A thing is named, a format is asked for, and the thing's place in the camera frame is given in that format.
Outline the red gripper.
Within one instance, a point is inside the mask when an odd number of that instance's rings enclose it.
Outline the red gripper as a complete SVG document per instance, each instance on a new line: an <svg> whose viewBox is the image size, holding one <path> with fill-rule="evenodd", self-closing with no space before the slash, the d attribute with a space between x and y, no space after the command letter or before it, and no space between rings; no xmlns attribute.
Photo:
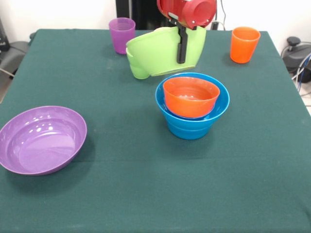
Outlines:
<svg viewBox="0 0 311 233"><path fill-rule="evenodd" d="M177 62L186 61L188 34L186 28L205 28L216 14L215 0L157 0L157 7L169 22L178 25L180 42L177 45Z"/></svg>

